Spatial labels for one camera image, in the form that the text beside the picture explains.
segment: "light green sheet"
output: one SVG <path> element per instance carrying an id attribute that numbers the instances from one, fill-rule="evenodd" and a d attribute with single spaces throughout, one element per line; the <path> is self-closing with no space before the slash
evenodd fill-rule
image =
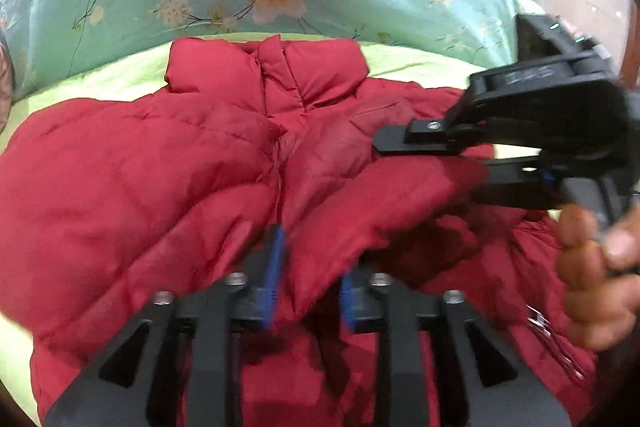
<path id="1" fill-rule="evenodd" d="M 270 34 L 238 33 L 210 38 L 232 42 L 256 41 Z M 286 34 L 289 40 L 321 40 L 322 37 Z M 369 65 L 370 76 L 418 82 L 423 87 L 457 87 L 465 89 L 468 76 L 482 68 L 424 51 L 361 43 Z M 88 97 L 98 100 L 130 101 L 165 86 L 164 72 L 171 43 L 123 58 L 89 73 L 78 74 L 16 103 L 9 122 L 0 134 L 3 151 L 15 129 L 33 112 L 70 98 Z M 500 157 L 528 155 L 530 150 L 500 146 Z M 22 409 L 39 424 L 36 402 L 31 392 L 29 361 L 33 340 L 28 331 L 0 314 L 0 380 Z"/>

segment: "finger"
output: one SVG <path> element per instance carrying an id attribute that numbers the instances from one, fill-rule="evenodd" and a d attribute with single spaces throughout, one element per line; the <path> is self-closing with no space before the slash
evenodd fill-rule
<path id="1" fill-rule="evenodd" d="M 566 336 L 575 346 L 604 351 L 615 346 L 631 333 L 635 323 L 636 315 L 627 312 L 614 321 L 593 324 L 572 323 L 566 330 Z"/>
<path id="2" fill-rule="evenodd" d="M 613 270 L 628 270 L 640 264 L 640 208 L 609 229 L 602 247 Z"/>
<path id="3" fill-rule="evenodd" d="M 598 232 L 596 218 L 577 204 L 568 204 L 558 220 L 558 242 L 566 248 L 578 247 Z"/>
<path id="4" fill-rule="evenodd" d="M 587 241 L 581 247 L 564 250 L 556 262 L 560 280 L 571 290 L 591 290 L 602 284 L 607 266 L 600 245 Z"/>
<path id="5" fill-rule="evenodd" d="M 564 312 L 576 322 L 596 323 L 617 320 L 640 307 L 640 276 L 623 275 L 592 291 L 568 291 Z"/>

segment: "red jacket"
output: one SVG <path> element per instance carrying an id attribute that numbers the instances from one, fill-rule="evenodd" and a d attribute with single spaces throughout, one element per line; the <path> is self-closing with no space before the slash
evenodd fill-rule
<path id="1" fill-rule="evenodd" d="M 41 417 L 154 291 L 210 285 L 272 222 L 288 260 L 276 330 L 248 340 L 248 427 L 372 419 L 375 336 L 319 305 L 366 250 L 426 293 L 464 291 L 574 422 L 588 411 L 594 361 L 559 334 L 551 221 L 465 203 L 486 175 L 472 159 L 379 158 L 376 130 L 439 118 L 459 92 L 367 73 L 351 41 L 181 39 L 166 89 L 70 100 L 18 129 L 0 156 L 0 309 L 33 331 Z M 527 324 L 527 305 L 551 321 L 553 343 Z"/>

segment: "screw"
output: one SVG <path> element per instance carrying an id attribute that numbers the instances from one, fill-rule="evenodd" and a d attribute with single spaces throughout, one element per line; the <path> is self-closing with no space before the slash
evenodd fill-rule
<path id="1" fill-rule="evenodd" d="M 240 286 L 246 284 L 247 277 L 242 272 L 233 272 L 226 276 L 226 283 L 229 286 Z"/>
<path id="2" fill-rule="evenodd" d="M 154 295 L 154 304 L 158 304 L 159 306 L 166 306 L 167 304 L 171 304 L 173 301 L 174 294 L 167 290 L 156 292 L 156 295 Z"/>
<path id="3" fill-rule="evenodd" d="M 448 290 L 443 298 L 447 304 L 462 304 L 465 301 L 465 295 L 460 290 Z"/>
<path id="4" fill-rule="evenodd" d="M 389 286 L 391 284 L 391 277 L 386 273 L 374 273 L 369 283 L 372 286 Z"/>

